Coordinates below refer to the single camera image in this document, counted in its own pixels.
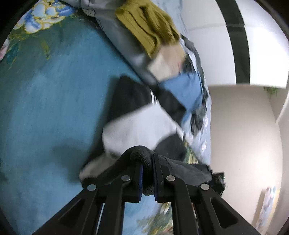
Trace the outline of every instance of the mustard yellow cloth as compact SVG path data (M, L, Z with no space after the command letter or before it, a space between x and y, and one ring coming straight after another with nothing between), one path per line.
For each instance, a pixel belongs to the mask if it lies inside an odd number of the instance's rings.
M150 58L162 44L179 40L179 32L170 16L150 0L127 0L116 9L115 15L137 38Z

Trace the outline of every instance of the black stripe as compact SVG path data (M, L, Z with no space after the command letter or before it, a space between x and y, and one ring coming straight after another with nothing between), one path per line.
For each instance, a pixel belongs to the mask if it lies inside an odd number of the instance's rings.
M216 0L229 33L236 73L236 83L250 84L249 45L244 20L235 0Z

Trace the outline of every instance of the blue bedsheet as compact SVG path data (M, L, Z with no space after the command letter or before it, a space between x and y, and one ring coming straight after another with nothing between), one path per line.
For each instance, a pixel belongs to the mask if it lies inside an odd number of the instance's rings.
M139 81L92 22L58 1L43 2L64 17L40 24L32 8L0 62L0 207L20 235L82 190L79 170L100 138L117 79ZM146 216L136 206L126 209L130 235L141 231L135 215ZM154 206L154 197L143 198L143 210Z

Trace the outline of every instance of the silver screw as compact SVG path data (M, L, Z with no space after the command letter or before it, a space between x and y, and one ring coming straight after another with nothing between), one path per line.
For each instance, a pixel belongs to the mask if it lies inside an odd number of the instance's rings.
M167 179L168 181L174 181L176 178L175 178L173 175L168 175L168 176L166 177L166 179Z
M202 190L205 190L205 191L206 191L206 190L208 190L209 188L210 188L210 186L207 185L206 183L202 183L202 184L201 184L201 189L202 189Z
M96 185L94 185L94 184L88 185L88 186L87 186L87 190L88 190L88 191L94 191L94 190L96 190Z
M123 181L129 181L130 180L130 176L129 175L123 175L121 179Z

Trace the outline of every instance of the green plant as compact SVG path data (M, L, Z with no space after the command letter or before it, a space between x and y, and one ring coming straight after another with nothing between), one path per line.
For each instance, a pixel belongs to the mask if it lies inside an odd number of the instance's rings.
M267 92L269 99L271 98L272 95L277 96L278 88L276 87L264 87L264 90Z

